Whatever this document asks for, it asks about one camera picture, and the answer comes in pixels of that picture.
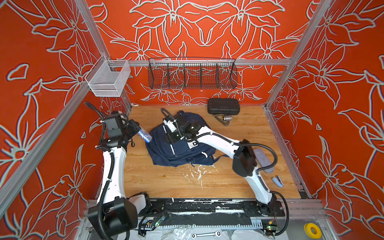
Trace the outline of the navy blue student backpack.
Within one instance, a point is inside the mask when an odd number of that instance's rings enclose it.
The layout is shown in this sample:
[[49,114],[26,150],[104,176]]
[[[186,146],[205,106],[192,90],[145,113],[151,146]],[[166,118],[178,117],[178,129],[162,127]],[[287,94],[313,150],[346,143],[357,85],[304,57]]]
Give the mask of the navy blue student backpack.
[[219,161],[220,157],[214,157],[215,148],[204,143],[188,143],[179,135],[183,134],[186,127],[191,124],[208,126],[200,115],[178,111],[173,116],[164,108],[161,108],[161,112],[166,120],[176,120],[177,126],[173,133],[164,123],[150,131],[152,140],[146,143],[146,148],[154,165],[165,167],[178,167],[186,164],[210,166]]

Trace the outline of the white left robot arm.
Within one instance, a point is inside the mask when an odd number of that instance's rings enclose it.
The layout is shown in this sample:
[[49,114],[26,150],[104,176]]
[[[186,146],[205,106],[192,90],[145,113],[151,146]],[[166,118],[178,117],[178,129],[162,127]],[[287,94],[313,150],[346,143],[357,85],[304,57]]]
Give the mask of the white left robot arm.
[[138,122],[113,111],[102,118],[103,131],[97,150],[103,152],[104,170],[97,204],[88,211],[88,220],[102,240],[128,240],[138,225],[138,214],[150,204],[145,192],[126,197],[124,165],[127,148],[140,132]]

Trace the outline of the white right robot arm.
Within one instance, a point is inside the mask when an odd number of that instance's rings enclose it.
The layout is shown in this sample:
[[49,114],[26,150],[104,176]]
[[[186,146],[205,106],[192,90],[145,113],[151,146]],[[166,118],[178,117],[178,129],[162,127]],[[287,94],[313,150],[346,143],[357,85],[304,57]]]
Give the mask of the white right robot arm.
[[[270,169],[277,164],[278,156],[275,151],[262,144],[227,138],[211,130],[208,126],[187,121],[181,113],[173,116],[164,108],[161,108],[161,112],[165,116],[163,123],[169,129],[169,132],[166,133],[168,143],[173,144],[178,141],[203,143],[226,154],[233,160],[233,171],[245,178],[253,190],[261,215],[269,216],[274,213],[277,206],[277,193],[268,188],[261,171]],[[274,161],[268,166],[258,167],[253,147],[266,149],[273,155]]]

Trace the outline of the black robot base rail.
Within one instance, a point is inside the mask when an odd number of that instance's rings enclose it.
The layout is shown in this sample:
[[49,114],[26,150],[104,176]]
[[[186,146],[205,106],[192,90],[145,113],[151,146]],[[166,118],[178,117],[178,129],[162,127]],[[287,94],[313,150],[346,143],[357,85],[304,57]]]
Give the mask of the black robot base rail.
[[183,199],[151,198],[151,204],[160,203],[166,213],[173,214],[244,214],[247,217],[284,217],[285,207],[276,201],[270,211],[255,199]]

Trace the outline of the clear pencil case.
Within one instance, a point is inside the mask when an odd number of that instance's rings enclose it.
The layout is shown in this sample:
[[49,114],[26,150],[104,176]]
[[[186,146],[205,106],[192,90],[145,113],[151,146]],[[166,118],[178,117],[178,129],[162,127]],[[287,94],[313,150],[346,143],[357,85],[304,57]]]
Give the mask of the clear pencil case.
[[138,135],[145,140],[146,143],[150,143],[153,137],[144,129],[140,129]]

